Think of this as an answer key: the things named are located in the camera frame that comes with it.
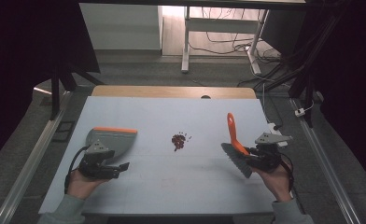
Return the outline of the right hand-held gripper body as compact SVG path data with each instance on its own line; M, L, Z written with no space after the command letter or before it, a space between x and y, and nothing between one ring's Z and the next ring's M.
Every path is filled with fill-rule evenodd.
M278 151L278 144L291 140L291 136L263 133L256 140L255 167L263 172L271 173L281 164L281 153Z

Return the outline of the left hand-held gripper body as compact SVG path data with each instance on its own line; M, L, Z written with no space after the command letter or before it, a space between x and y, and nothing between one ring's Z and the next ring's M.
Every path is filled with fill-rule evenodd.
M101 179L102 172L114 172L111 166L103 165L105 160L113 158L114 155L114 150L97 140L85 150L78 169L88 178Z

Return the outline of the orange brush with grey bristles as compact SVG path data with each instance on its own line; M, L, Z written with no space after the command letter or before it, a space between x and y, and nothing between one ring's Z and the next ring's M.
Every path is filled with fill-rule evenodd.
M228 155L233 164L238 168L238 170L244 175L244 177L250 178L252 171L249 165L246 163L250 153L237 140L235 121L232 113L227 114L227 124L230 134L230 143L222 143L222 149Z

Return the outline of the grey dustpan with orange edge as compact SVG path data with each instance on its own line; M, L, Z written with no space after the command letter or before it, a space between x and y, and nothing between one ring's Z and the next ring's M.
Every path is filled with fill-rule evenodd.
M94 127L86 137L87 151L99 153L107 159L115 159L127 152L137 136L135 129Z

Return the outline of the pile of red beans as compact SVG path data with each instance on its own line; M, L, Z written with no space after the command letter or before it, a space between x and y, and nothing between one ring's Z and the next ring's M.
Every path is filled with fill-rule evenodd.
M174 151L178 151L183 149L185 144L191 140L191 136L187 133L179 132L172 136L171 142L174 145Z

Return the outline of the person's left hand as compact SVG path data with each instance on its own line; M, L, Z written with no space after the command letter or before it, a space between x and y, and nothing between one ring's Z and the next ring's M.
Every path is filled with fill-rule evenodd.
M98 186L108 182L108 179L89 179L79 170L71 172L69 177L67 194L80 200L86 200Z

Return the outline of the person's right hand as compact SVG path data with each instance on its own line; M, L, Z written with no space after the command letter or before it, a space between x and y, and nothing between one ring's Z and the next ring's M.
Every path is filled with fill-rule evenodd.
M286 203L292 200L289 190L289 173L282 165L271 173L256 168L253 168L252 171L261 177L266 188L273 193L278 202Z

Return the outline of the black metal stand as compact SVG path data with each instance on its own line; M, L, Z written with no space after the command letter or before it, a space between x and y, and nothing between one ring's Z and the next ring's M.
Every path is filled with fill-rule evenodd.
M340 17L336 14L330 14L327 19L322 23L320 27L320 34L316 38L316 42L313 44L309 55L303 62L302 66L298 69L297 76L293 82L292 87L289 89L290 98L299 98L304 92L304 102L303 107L304 114L302 119L306 124L312 128L312 108L314 106L313 93L314 93L314 74L312 69L318 58L319 53L330 37L333 29L340 20Z
M87 79L95 86L104 85L104 82L96 77L93 77L88 72L79 68L72 63L58 62L55 66L55 70L51 73L51 116L50 120L55 120L61 109L60 103L60 88L59 84L62 83L66 91L74 91L77 87L77 83L73 77L76 73L79 76Z

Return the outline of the wooden table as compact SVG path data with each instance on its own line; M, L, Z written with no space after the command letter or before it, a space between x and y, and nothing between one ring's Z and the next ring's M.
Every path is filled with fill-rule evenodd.
M250 88L230 87L170 87L170 86L117 86L99 85L92 96L150 97L150 98L194 98L200 99L255 99Z

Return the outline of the dark curtain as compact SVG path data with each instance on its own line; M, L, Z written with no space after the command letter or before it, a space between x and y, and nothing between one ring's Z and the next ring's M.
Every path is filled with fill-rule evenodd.
M100 71L80 0L0 0L0 150L58 65Z
M339 8L308 13L299 45L322 29L331 15L338 22L289 95L300 95L312 78L314 88L324 97L320 111L366 171L366 0L345 0Z

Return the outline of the aluminium rail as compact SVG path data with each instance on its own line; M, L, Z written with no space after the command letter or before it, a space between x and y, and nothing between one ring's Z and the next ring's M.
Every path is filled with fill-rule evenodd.
M298 121L300 122L305 137L317 158L322 173L324 174L331 192L334 195L335 201L340 207L346 224L362 224L359 214L350 200L342 182L337 176L329 157L324 151L324 147L321 145L317 137L316 132L313 128L309 127L304 118L298 118Z
M57 111L55 118L48 121L26 163L23 165L16 181L0 207L0 224L9 224L10 220L13 218L21 199L46 152L46 149L49 146L52 136L55 134L61 119L63 118L72 96L73 93L71 91L65 91L63 93L63 97L60 101L60 109Z

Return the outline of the white desk frame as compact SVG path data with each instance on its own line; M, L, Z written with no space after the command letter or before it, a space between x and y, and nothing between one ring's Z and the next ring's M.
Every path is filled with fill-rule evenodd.
M182 52L181 72L189 72L189 40L190 32L211 32L211 33L236 33L253 35L253 42L246 48L246 55L254 75L260 75L261 70L255 56L255 50L260 39L260 34L268 14L267 9L259 10L259 18L256 21L235 20L235 19L210 19L195 18L190 15L190 7L184 7L184 45Z

